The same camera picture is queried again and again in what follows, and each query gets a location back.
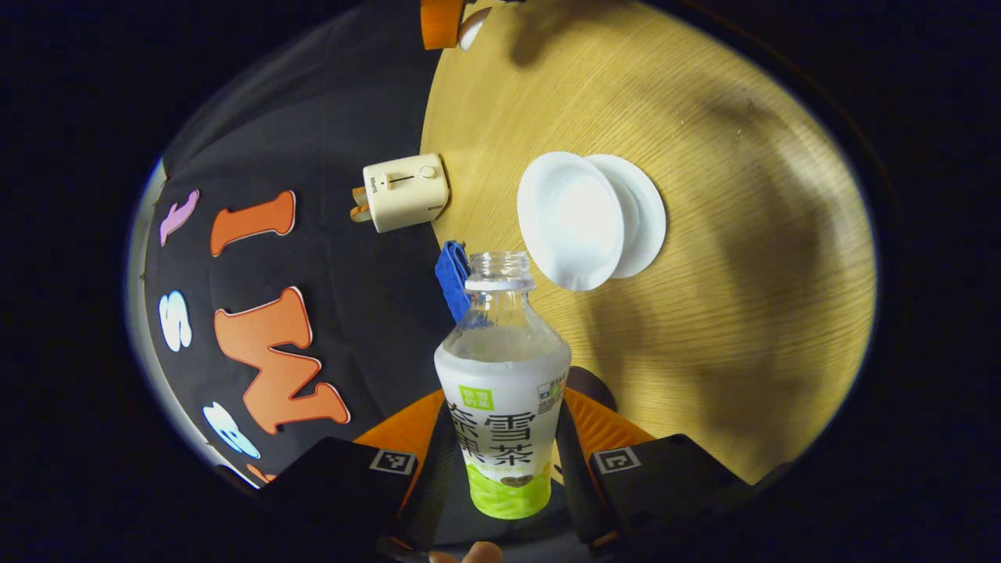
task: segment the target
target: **round table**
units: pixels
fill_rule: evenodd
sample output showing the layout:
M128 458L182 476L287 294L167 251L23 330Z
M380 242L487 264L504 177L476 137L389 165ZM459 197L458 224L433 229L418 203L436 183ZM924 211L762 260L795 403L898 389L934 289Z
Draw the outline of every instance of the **round table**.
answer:
M661 191L646 270L588 293L538 268L533 305L655 437L689 435L745 481L792 461L845 401L877 301L861 186L824 126L719 40L632 0L480 0L442 53L420 150L451 200L438 243L525 249L516 200L549 151L611 153Z

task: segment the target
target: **white plate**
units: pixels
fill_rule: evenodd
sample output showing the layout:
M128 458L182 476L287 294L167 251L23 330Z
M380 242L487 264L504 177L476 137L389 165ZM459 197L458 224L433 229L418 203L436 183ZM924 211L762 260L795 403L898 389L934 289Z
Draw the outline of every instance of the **white plate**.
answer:
M640 273L657 257L668 232L668 215L661 192L639 166L613 154L592 154L587 160L605 174L622 201L626 241L617 279Z
M529 164L518 188L518 221L532 259L561 288L594 290L622 257L625 224L616 190L577 154L548 152Z

